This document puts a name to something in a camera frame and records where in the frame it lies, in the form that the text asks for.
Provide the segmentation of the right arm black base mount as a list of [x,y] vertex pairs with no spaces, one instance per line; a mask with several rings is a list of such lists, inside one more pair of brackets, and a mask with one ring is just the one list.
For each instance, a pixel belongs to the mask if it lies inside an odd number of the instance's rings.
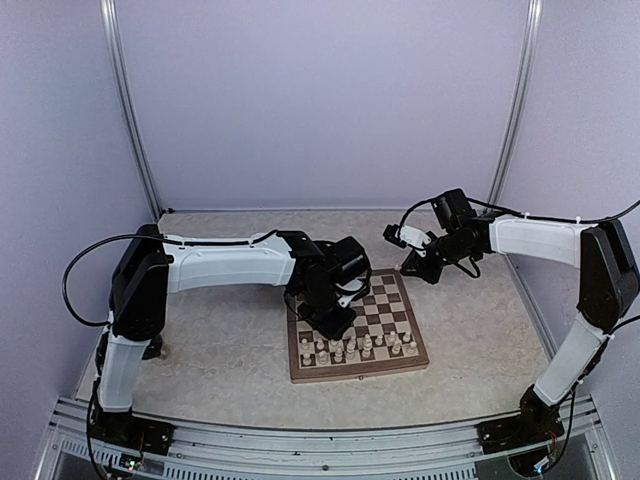
[[560,420],[543,422],[541,425],[526,424],[519,416],[481,422],[476,431],[485,455],[550,440],[553,435],[565,433]]

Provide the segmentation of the white chess rook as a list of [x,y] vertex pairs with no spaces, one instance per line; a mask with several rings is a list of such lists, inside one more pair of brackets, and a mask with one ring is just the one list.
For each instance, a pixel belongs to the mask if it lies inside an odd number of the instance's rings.
[[329,355],[326,351],[321,351],[316,355],[317,363],[319,365],[325,365],[329,361]]

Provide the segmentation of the white chess king piece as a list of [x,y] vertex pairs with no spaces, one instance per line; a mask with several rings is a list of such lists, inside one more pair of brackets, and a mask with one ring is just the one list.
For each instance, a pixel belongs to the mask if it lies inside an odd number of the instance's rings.
[[361,359],[364,361],[369,361],[373,358],[373,341],[370,336],[366,336],[363,339],[360,356],[361,356]]

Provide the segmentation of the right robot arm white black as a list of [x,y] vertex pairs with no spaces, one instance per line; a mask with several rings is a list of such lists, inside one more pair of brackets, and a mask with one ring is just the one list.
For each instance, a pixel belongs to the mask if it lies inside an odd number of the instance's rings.
[[456,267],[480,275],[496,254],[510,264],[538,328],[551,342],[546,370],[522,397],[511,433],[535,442],[550,410],[589,374],[616,331],[633,322],[639,266],[620,214],[584,219],[533,215],[448,190],[409,207],[385,239],[409,251],[400,271],[429,284]]

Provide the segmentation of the wooden chess board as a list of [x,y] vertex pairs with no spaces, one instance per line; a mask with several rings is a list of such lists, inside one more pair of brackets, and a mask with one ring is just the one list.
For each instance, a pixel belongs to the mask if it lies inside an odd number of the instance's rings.
[[[403,279],[398,271],[394,269],[374,271],[371,277],[371,292],[368,296],[353,302],[351,308],[356,312],[356,319],[338,340],[338,348],[341,348],[344,353],[343,364],[332,363],[334,352],[330,350],[329,339],[314,330],[296,313],[287,312],[289,371],[290,379],[294,384],[363,379],[427,368],[429,365],[427,350]],[[392,355],[393,345],[388,344],[388,335],[391,331],[395,331],[397,340],[402,342],[402,352],[398,356]],[[418,354],[415,356],[409,356],[406,352],[407,345],[411,342],[403,341],[404,333],[407,331],[411,332],[411,341],[417,342]],[[375,345],[378,335],[384,336],[384,344],[380,347]],[[366,336],[370,336],[373,341],[373,358],[369,361],[362,360],[360,356],[363,339]],[[345,359],[345,348],[351,337],[357,338],[359,361],[348,364]],[[303,338],[309,342],[308,350],[300,349]],[[329,361],[325,365],[317,363],[316,355],[321,352],[316,350],[316,342],[319,339],[325,342],[323,351],[329,355]],[[304,353],[309,353],[311,356],[309,366],[302,363]]]

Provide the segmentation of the white chess piece edge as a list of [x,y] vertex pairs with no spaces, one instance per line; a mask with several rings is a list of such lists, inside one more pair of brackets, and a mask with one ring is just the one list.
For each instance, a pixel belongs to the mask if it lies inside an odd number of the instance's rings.
[[417,342],[416,341],[411,341],[408,345],[407,345],[407,349],[406,352],[409,356],[415,356],[418,354],[418,346],[417,346]]

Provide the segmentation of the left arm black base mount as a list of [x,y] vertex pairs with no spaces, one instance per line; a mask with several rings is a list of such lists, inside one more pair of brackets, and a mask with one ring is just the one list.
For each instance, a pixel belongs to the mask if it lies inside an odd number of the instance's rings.
[[89,420],[89,433],[92,439],[107,444],[167,456],[174,426],[129,413],[104,413]]

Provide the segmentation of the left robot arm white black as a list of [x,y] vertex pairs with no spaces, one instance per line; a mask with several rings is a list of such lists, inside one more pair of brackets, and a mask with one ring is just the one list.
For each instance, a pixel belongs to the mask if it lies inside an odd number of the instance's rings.
[[325,338],[339,340],[356,317],[351,303],[370,291],[371,263],[352,236],[314,240],[272,230],[240,239],[163,235],[141,227],[112,275],[106,347],[98,365],[102,430],[121,445],[140,434],[130,415],[143,356],[166,322],[170,294],[204,287],[284,288],[297,313]]

